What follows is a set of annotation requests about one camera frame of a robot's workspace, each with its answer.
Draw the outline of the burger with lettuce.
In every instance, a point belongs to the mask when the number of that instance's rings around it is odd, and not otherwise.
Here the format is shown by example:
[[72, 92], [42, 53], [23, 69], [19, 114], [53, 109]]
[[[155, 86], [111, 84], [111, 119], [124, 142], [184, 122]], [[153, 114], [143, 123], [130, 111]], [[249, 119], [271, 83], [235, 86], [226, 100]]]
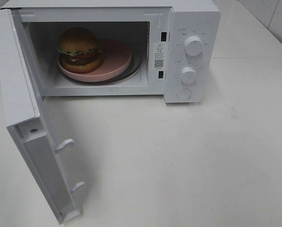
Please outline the burger with lettuce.
[[62, 68], [74, 73], [91, 72], [104, 60], [99, 40], [82, 27], [70, 28], [62, 34], [58, 52]]

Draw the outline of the white upper power knob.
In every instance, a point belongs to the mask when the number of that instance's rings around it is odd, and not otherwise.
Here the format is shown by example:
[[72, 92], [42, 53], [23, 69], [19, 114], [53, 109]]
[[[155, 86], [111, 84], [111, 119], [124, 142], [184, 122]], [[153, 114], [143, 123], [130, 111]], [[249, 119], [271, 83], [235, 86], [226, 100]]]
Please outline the white upper power knob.
[[194, 57], [203, 51], [203, 39], [199, 35], [191, 35], [183, 42], [185, 53], [188, 56]]

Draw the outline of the round white door button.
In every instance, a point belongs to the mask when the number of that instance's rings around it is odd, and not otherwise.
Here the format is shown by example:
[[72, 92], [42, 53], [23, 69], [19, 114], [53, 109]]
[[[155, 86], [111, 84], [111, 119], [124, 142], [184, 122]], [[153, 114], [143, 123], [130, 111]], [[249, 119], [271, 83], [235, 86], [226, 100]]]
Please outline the round white door button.
[[178, 99], [181, 99], [181, 100], [188, 100], [188, 99], [191, 98], [191, 96], [192, 96], [192, 92], [188, 88], [180, 89], [177, 92], [177, 97], [178, 97]]

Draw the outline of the pink round plate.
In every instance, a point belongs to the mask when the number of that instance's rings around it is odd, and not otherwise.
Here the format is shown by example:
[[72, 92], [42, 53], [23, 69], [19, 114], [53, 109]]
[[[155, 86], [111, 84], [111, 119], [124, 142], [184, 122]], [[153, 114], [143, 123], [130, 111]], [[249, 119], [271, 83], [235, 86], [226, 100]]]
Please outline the pink round plate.
[[77, 73], [66, 70], [58, 60], [60, 70], [68, 77], [82, 82], [102, 82], [113, 79], [123, 73], [131, 63], [132, 51], [124, 43], [114, 40], [102, 39], [102, 64], [91, 72]]

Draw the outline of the white lower timer knob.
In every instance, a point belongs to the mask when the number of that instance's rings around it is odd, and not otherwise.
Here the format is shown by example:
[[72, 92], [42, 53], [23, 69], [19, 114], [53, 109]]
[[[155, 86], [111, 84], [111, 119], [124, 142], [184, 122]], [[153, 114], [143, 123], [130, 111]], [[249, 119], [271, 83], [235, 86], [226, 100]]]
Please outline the white lower timer knob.
[[197, 79], [197, 71], [193, 67], [184, 67], [180, 72], [180, 80], [184, 84], [192, 84]]

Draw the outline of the white microwave oven body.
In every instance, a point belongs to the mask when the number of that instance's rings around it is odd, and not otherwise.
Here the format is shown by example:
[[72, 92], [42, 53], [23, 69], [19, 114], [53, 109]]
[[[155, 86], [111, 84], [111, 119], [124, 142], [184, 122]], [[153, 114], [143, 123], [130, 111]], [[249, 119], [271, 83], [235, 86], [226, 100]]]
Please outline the white microwave oven body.
[[[199, 102], [221, 14], [211, 0], [10, 0], [1, 9], [17, 10], [36, 55], [35, 81], [45, 96], [162, 95], [167, 103]], [[126, 43], [143, 61], [129, 79], [109, 85], [69, 81], [59, 70], [58, 42], [72, 27], [91, 30], [100, 39]], [[188, 56], [183, 42], [203, 39], [203, 51]], [[193, 67], [192, 84], [180, 80], [184, 67]], [[188, 100], [177, 97], [188, 88]]]

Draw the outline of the white microwave door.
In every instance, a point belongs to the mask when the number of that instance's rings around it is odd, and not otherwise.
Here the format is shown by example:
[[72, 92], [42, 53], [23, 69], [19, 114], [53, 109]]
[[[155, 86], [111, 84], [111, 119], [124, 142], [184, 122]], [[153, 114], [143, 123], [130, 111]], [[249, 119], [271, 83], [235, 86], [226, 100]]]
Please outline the white microwave door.
[[0, 10], [0, 83], [6, 127], [16, 147], [62, 224], [80, 215], [61, 152], [74, 146], [72, 139], [57, 143], [35, 81], [36, 55], [17, 10]]

